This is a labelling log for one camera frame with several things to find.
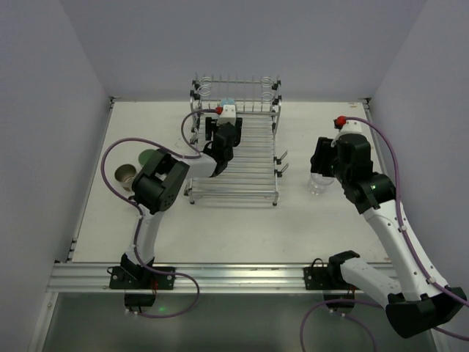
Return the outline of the blue plastic mug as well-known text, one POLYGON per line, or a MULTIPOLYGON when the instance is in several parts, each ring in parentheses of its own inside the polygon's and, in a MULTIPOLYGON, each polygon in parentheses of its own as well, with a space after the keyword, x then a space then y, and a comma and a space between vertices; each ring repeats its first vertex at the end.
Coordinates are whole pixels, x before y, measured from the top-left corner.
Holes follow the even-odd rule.
POLYGON ((225 105, 235 105, 235 104, 236 104, 236 101, 233 98, 224 98, 224 99, 221 99, 219 102, 220 107, 224 107, 225 105))

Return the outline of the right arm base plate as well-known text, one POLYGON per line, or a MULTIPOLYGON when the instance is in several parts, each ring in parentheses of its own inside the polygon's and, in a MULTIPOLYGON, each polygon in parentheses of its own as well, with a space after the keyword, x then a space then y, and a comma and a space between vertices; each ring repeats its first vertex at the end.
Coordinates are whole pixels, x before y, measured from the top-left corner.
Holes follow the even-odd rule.
POLYGON ((303 281, 306 290, 321 293, 325 301, 355 299, 355 287, 335 280, 321 258, 303 268, 303 281))

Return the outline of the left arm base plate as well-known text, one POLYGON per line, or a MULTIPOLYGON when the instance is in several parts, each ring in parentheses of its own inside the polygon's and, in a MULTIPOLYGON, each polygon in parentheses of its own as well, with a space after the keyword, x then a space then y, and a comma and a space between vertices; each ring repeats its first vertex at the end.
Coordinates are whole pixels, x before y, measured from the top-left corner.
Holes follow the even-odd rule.
POLYGON ((124 305, 130 311, 142 312, 155 303, 158 290, 172 290, 174 286, 174 267, 163 267, 164 274, 156 274, 146 269, 137 277, 129 274, 120 266, 107 269, 110 274, 109 288, 124 290, 124 305))

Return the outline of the clear glass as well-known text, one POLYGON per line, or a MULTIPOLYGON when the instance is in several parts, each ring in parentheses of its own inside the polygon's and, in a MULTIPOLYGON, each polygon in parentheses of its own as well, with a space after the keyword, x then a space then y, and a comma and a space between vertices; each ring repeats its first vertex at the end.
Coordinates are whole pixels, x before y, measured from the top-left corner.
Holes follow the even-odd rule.
POLYGON ((314 194, 323 194, 326 189, 333 184, 333 177, 326 177, 318 173, 311 173, 308 181, 308 190, 314 194))

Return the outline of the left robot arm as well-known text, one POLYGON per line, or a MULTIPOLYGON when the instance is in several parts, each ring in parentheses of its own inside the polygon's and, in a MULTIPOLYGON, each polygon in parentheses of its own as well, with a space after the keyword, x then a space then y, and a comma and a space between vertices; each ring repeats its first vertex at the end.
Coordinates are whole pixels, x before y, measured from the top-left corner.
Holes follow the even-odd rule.
POLYGON ((148 282, 155 259, 155 240, 163 214, 174 204, 183 183, 190 178, 219 176, 234 158, 241 140, 240 117, 217 119, 215 133, 195 155, 179 155, 157 145, 133 179, 128 198, 140 215, 136 234, 122 255, 120 267, 134 281, 148 282))

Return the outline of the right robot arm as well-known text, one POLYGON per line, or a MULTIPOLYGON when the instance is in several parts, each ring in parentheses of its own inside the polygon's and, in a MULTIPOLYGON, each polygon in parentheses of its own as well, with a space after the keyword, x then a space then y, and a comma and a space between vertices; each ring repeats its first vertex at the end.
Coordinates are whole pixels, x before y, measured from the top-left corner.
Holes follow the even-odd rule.
POLYGON ((418 243, 403 219, 396 187, 373 170, 371 145, 359 133, 338 139, 320 137, 311 157, 311 173, 336 178, 345 197, 374 230, 396 272, 386 276, 354 251, 330 257, 332 282, 361 289, 386 313, 394 331, 404 338, 449 322, 462 308, 466 295, 450 287, 418 243))

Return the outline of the light green plastic cup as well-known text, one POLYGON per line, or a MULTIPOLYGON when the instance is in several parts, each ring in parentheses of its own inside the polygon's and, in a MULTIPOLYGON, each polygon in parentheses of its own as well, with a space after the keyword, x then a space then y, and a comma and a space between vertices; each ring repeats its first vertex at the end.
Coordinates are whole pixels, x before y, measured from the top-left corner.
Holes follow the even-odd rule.
POLYGON ((146 149, 139 153, 138 162, 141 167, 143 167, 148 162, 154 151, 154 149, 146 149))

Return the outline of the metal dish rack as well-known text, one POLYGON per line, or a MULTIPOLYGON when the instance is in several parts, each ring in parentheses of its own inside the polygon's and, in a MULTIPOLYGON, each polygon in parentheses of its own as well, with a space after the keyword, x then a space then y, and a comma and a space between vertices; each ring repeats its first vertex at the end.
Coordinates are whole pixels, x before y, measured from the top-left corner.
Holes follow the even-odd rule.
POLYGON ((243 119, 240 144, 223 173, 214 178, 187 181, 184 195, 191 203, 199 199, 263 201, 278 203, 278 169, 282 157, 276 153, 276 134, 281 116, 281 80, 269 76, 195 76, 191 83, 190 146, 199 150, 211 140, 210 125, 217 126, 217 114, 224 98, 236 101, 237 117, 243 119))

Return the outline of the aluminium mounting rail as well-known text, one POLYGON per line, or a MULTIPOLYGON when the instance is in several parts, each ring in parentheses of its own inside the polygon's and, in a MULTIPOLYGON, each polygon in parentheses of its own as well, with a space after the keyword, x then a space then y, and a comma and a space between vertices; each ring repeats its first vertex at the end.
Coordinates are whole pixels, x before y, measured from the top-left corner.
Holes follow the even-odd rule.
MULTIPOLYGON (((111 287, 113 263, 64 263, 53 267, 48 293, 145 293, 150 289, 111 287)), ((307 293, 304 268, 293 264, 173 264, 178 272, 193 277, 201 294, 301 294, 307 293)))

